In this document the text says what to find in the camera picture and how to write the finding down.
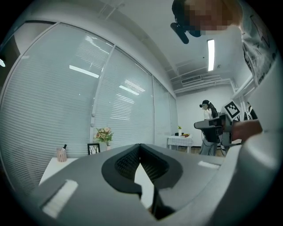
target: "vr headset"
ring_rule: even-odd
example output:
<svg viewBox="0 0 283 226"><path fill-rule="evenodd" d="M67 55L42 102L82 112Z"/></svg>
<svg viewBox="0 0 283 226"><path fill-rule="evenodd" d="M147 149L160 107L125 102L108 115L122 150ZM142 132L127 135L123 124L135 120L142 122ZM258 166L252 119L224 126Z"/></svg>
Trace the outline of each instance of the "vr headset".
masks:
<svg viewBox="0 0 283 226"><path fill-rule="evenodd" d="M196 30L194 26L190 26L188 19L185 20L184 4L185 0L174 0L172 11L175 16L175 23L171 23L170 27L175 31L184 44L188 44L189 39L186 36L186 31L196 38L201 36L201 31Z"/></svg>

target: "hair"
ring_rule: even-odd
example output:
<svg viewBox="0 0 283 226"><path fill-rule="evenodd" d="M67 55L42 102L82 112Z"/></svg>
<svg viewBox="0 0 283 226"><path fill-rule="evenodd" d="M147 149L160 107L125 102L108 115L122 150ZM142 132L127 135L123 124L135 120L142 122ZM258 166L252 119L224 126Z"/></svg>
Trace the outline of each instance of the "hair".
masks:
<svg viewBox="0 0 283 226"><path fill-rule="evenodd" d="M218 113L217 113L216 108L213 106L213 104L210 101L208 101L208 100L204 100L203 104L207 104L208 105L208 109L211 109L212 117L216 118Z"/></svg>

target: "small table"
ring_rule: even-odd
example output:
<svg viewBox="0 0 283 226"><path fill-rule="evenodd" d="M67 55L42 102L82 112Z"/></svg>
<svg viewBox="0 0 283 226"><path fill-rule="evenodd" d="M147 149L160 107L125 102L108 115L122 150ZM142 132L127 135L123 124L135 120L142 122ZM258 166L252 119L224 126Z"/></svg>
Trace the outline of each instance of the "small table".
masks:
<svg viewBox="0 0 283 226"><path fill-rule="evenodd" d="M44 174L39 182L46 181L49 177L53 176L55 173L59 172L61 169L65 168L67 165L77 160L77 158L68 158L66 162L59 162L56 158L52 158L44 171Z"/></svg>
<svg viewBox="0 0 283 226"><path fill-rule="evenodd" d="M170 136L168 137L168 145L169 148L172 149L172 145L176 146L185 146L187 147L187 153L191 152L191 146L193 146L193 139L192 135L188 137L179 137L179 136Z"/></svg>

